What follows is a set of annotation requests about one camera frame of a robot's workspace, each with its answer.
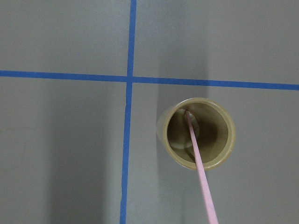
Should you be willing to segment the tan ceramic cup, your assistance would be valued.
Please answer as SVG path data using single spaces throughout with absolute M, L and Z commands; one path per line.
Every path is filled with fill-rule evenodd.
M 190 98 L 167 108 L 157 120 L 157 137 L 179 165 L 196 170 L 185 113 L 190 118 L 205 170 L 220 166 L 235 145 L 235 125 L 227 110 L 207 98 Z

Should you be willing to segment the pink chopstick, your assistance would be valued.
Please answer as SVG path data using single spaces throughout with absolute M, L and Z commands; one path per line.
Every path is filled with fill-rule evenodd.
M 216 211 L 214 208 L 214 203 L 212 200 L 212 196 L 211 196 L 208 181 L 206 178 L 206 173 L 204 170 L 202 159 L 200 156 L 199 146 L 197 144 L 195 132 L 194 132 L 194 129 L 192 126 L 191 113 L 189 111 L 186 111 L 185 116 L 186 116 L 186 119 L 188 122 L 189 132 L 190 132 L 190 136 L 191 136 L 191 140 L 192 140 L 192 146 L 193 146 L 193 151 L 194 151 L 194 156 L 195 156 L 197 173 L 198 173 L 198 177 L 199 177 L 203 200 L 205 203 L 207 218 L 208 218 L 208 221 L 210 224 L 218 224 L 219 222 L 218 222 L 218 218 L 217 218 Z

